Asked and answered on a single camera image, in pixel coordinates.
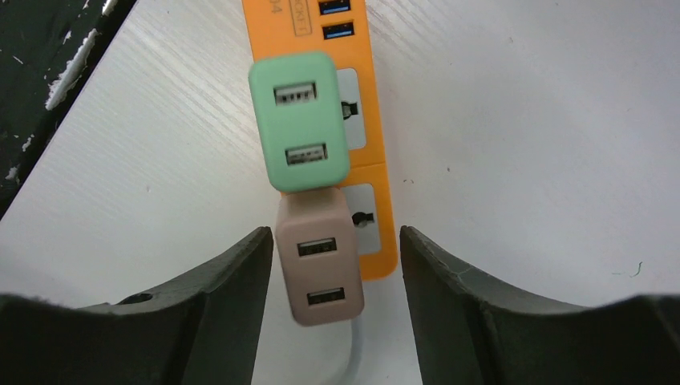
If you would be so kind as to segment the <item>green adapter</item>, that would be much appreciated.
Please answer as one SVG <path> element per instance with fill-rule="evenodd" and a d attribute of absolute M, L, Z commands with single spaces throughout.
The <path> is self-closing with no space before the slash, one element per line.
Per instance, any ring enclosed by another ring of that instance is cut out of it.
<path fill-rule="evenodd" d="M 281 193 L 335 186 L 350 171 L 336 67 L 321 51 L 257 60 L 249 70 L 270 184 Z"/>

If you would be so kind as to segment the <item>orange power strip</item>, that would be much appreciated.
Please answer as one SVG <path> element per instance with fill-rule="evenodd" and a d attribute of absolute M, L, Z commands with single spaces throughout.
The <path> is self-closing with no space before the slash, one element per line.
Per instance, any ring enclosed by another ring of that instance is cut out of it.
<path fill-rule="evenodd" d="M 338 70 L 350 172 L 339 185 L 358 237 L 362 279 L 398 264 L 398 246 L 364 1 L 244 1 L 254 59 L 324 51 Z"/>

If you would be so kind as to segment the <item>pink adapter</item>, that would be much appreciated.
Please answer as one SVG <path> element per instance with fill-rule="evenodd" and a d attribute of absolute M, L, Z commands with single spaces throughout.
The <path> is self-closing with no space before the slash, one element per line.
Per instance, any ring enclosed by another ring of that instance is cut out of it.
<path fill-rule="evenodd" d="M 346 198 L 338 188 L 282 196 L 274 239 L 298 324 L 318 326 L 362 313 L 358 241 Z"/>

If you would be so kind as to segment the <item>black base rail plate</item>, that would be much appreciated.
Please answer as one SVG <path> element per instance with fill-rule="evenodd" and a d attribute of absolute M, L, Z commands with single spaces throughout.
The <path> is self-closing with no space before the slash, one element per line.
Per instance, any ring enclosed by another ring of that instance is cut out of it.
<path fill-rule="evenodd" d="M 2 213 L 134 5 L 133 1 L 1 3 Z"/>

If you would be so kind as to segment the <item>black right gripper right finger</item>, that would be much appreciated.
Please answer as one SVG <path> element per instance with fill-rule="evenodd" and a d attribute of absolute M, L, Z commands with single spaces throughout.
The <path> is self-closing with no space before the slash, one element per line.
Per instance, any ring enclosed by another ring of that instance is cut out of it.
<path fill-rule="evenodd" d="M 399 240 L 425 384 L 678 383 L 678 295 L 577 306 L 510 285 L 414 227 Z"/>

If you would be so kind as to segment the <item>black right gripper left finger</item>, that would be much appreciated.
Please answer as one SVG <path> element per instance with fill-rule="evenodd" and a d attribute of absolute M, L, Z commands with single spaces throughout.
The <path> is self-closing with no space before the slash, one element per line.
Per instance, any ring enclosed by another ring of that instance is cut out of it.
<path fill-rule="evenodd" d="M 267 227 L 116 304 L 1 296 L 4 384 L 248 384 L 273 259 Z"/>

